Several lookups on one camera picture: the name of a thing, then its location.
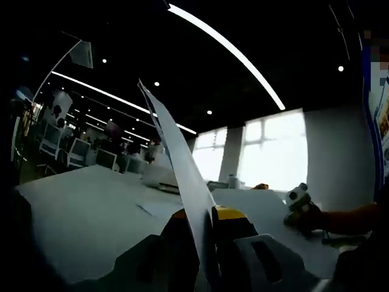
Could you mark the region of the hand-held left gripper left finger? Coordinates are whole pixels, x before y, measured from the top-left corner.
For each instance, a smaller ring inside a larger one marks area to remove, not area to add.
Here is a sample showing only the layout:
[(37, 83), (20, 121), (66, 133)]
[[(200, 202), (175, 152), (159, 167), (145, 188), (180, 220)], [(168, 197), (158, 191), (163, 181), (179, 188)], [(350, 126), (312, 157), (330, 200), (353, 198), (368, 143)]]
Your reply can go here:
[(118, 256), (110, 273), (73, 284), (73, 291), (193, 291), (199, 258), (183, 209), (160, 235), (149, 235)]

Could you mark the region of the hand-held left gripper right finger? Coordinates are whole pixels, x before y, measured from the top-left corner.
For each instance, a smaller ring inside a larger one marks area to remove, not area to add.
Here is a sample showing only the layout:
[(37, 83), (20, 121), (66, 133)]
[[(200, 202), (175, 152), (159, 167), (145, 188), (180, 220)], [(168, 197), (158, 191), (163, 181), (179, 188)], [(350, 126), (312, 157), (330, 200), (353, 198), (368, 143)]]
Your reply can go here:
[(241, 211), (215, 206), (212, 222), (226, 291), (329, 291), (331, 280), (311, 274), (296, 252), (271, 235), (257, 233)]

